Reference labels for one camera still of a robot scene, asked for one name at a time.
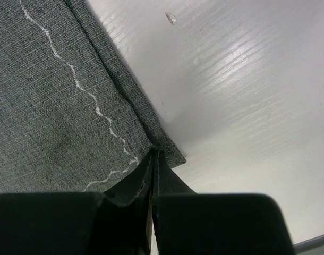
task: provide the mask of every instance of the small debris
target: small debris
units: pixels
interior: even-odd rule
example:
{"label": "small debris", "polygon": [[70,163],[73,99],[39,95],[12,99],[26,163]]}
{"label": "small debris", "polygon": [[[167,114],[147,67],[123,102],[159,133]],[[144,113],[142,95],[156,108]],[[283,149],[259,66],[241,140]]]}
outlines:
{"label": "small debris", "polygon": [[177,18],[171,12],[166,12],[166,16],[172,25],[174,25],[177,22]]}

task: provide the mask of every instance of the white surface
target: white surface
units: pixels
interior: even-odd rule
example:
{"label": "white surface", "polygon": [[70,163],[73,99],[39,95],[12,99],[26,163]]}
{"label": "white surface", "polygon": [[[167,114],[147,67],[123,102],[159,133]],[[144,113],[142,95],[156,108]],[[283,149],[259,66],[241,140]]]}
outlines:
{"label": "white surface", "polygon": [[294,243],[324,234],[324,1],[88,1],[190,187],[266,193]]}

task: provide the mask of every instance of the white stitching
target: white stitching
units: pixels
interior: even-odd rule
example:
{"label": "white stitching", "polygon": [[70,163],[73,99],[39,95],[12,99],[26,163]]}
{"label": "white stitching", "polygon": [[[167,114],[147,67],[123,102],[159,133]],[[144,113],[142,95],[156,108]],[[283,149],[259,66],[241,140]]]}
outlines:
{"label": "white stitching", "polygon": [[74,82],[75,82],[76,87],[77,87],[78,89],[80,89],[81,91],[87,93],[88,96],[91,97],[91,98],[95,101],[95,111],[96,111],[96,114],[97,114],[98,116],[101,116],[101,117],[105,118],[105,119],[109,122],[109,132],[110,132],[110,134],[111,134],[112,136],[114,136],[114,137],[116,137],[116,138],[118,138],[118,139],[121,140],[121,142],[122,142],[122,144],[123,144],[123,152],[126,153],[127,155],[129,155],[130,157],[134,158],[134,159],[131,159],[131,160],[129,161],[129,166],[128,166],[125,170],[123,170],[123,171],[111,171],[111,172],[109,173],[108,177],[107,177],[106,179],[102,180],[102,181],[90,181],[89,184],[87,185],[87,187],[86,187],[83,191],[86,191],[87,188],[88,188],[89,186],[91,186],[91,185],[93,185],[93,184],[95,184],[95,183],[105,183],[105,182],[107,182],[107,181],[110,179],[110,177],[111,177],[113,174],[115,174],[115,173],[126,173],[126,172],[128,172],[129,167],[130,167],[131,164],[133,164],[133,163],[135,163],[135,162],[136,162],[137,165],[139,164],[139,160],[138,160],[138,158],[135,157],[134,155],[130,154],[130,153],[126,150],[126,147],[125,147],[126,142],[125,142],[125,140],[124,140],[122,137],[120,137],[119,135],[115,134],[115,132],[114,132],[113,129],[112,129],[112,123],[113,123],[113,120],[112,120],[111,118],[107,117],[107,116],[104,116],[103,113],[100,111],[100,108],[99,108],[99,105],[98,105],[98,102],[97,102],[97,98],[96,98],[96,96],[95,96],[94,94],[92,94],[92,93],[87,92],[87,91],[85,90],[85,88],[83,88],[83,87],[80,86],[80,83],[79,83],[79,81],[78,81],[78,79],[77,79],[77,75],[76,75],[75,67],[74,67],[72,64],[70,64],[68,61],[64,60],[64,59],[63,59],[63,58],[58,54],[58,52],[57,52],[56,49],[54,48],[54,45],[53,45],[53,42],[52,42],[52,39],[51,39],[51,35],[50,35],[50,31],[49,31],[48,29],[44,28],[43,26],[41,26],[41,25],[40,25],[36,20],[34,20],[34,19],[29,15],[28,11],[25,9],[25,7],[24,7],[23,4],[22,4],[22,0],[19,0],[19,3],[20,3],[20,6],[22,7],[22,10],[23,10],[23,12],[24,12],[25,18],[28,19],[28,20],[30,20],[32,23],[34,23],[37,27],[39,27],[39,28],[44,32],[44,34],[46,35],[46,37],[49,39],[50,48],[51,48],[51,50],[52,50],[54,56],[57,57],[59,60],[63,61],[63,62],[64,62],[64,63],[65,63],[65,64],[66,64],[70,69],[71,69],[72,74],[73,74],[73,79],[74,79]]}

